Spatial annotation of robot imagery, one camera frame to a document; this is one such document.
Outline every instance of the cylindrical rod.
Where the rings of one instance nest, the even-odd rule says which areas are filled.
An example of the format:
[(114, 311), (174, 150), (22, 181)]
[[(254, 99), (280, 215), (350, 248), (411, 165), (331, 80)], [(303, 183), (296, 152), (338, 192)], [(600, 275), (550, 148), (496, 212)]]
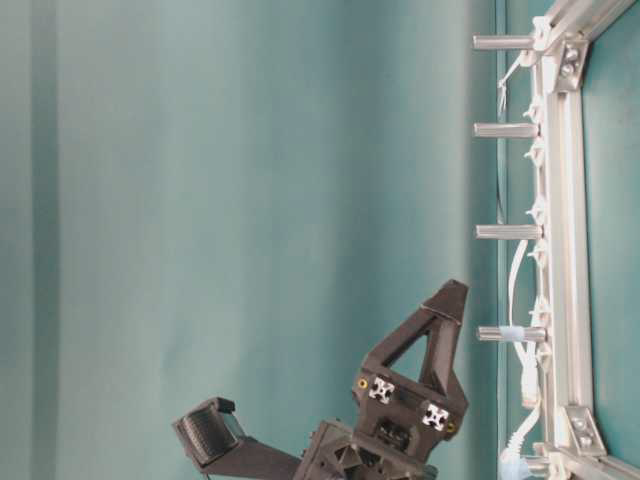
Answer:
[(473, 135), (483, 138), (535, 138), (540, 127), (534, 123), (474, 123)]
[(534, 39), (529, 35), (474, 35), (476, 50), (531, 50)]
[(477, 336), (483, 342), (544, 342), (547, 331), (542, 327), (478, 327)]
[(538, 225), (476, 225), (476, 238), (481, 240), (538, 240), (542, 227)]
[(544, 457), (524, 457), (531, 475), (536, 478), (549, 477), (549, 460)]

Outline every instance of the black 3d-printed part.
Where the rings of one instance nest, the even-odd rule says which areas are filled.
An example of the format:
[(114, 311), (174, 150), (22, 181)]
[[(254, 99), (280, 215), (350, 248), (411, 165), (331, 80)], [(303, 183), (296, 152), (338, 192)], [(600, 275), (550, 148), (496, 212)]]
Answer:
[[(321, 422), (302, 461), (244, 435), (230, 400), (204, 402), (173, 425), (204, 474), (265, 480), (434, 480), (426, 465), (460, 429), (468, 402), (453, 371), (467, 287), (450, 280), (365, 357), (352, 388), (355, 429)], [(427, 352), (417, 381), (393, 370), (420, 339)]]

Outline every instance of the white cable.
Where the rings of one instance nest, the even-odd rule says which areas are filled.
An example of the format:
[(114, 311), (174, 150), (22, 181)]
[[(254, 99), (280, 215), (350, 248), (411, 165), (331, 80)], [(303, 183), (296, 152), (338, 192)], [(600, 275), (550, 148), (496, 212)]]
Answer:
[[(509, 327), (511, 328), (515, 327), (513, 324), (513, 304), (516, 279), (527, 251), (527, 245), (527, 240), (520, 240), (511, 262), (511, 270), (509, 271), (508, 320)], [(534, 315), (531, 326), (538, 326), (539, 323), (538, 316)], [(541, 394), (538, 383), (536, 344), (534, 342), (527, 342), (526, 349), (523, 347), (522, 342), (514, 342), (513, 345), (518, 354), (518, 359), (520, 363), (522, 363), (522, 377), (520, 382), (522, 405), (526, 408), (531, 408), (532, 411), (520, 427), (511, 435), (507, 447), (500, 454), (500, 477), (503, 480), (522, 480), (531, 475), (527, 462), (521, 457), (521, 451), (527, 434), (535, 427), (540, 419)]]
[(523, 54), (520, 53), (516, 60), (511, 64), (509, 70), (506, 75), (502, 77), (500, 81), (498, 81), (498, 90), (500, 90), (500, 100), (498, 103), (498, 115), (502, 115), (502, 113), (507, 109), (507, 80), (509, 77), (513, 75), (513, 73), (518, 69), (520, 65), (522, 65), (522, 57)]

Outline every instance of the bolt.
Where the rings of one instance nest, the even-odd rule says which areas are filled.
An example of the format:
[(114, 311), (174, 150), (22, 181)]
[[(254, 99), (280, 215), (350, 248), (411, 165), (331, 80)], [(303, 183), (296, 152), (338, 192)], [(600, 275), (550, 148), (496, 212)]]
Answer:
[(574, 62), (580, 58), (580, 52), (576, 48), (568, 47), (567, 52), (564, 54), (565, 60)]
[(582, 448), (588, 448), (593, 445), (593, 439), (589, 435), (581, 435), (580, 445), (582, 446)]
[(565, 63), (560, 68), (560, 73), (562, 74), (563, 77), (568, 77), (570, 75), (573, 75), (575, 71), (576, 71), (576, 67), (574, 67), (573, 64), (571, 63)]
[(583, 418), (580, 417), (574, 417), (571, 419), (571, 424), (573, 425), (573, 428), (575, 428), (576, 430), (582, 432), (584, 430), (587, 429), (587, 422), (584, 421)]

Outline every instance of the white cable clip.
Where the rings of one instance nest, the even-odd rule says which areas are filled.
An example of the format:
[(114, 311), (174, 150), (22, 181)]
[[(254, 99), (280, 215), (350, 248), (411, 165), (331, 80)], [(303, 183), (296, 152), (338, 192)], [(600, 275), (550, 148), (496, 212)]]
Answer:
[(529, 108), (522, 114), (523, 117), (529, 117), (533, 123), (540, 123), (540, 117), (542, 116), (542, 98), (540, 95), (536, 95), (531, 100)]
[(533, 258), (538, 268), (544, 268), (547, 266), (547, 260), (549, 258), (548, 250), (547, 241), (541, 238), (536, 242), (531, 252), (527, 253), (527, 257)]
[(531, 209), (525, 212), (527, 215), (531, 215), (536, 225), (543, 225), (547, 218), (547, 201), (542, 195), (536, 197), (536, 201), (533, 202)]
[(544, 164), (544, 157), (544, 142), (541, 137), (537, 137), (529, 151), (524, 154), (524, 158), (530, 158), (533, 165), (536, 168), (540, 168)]

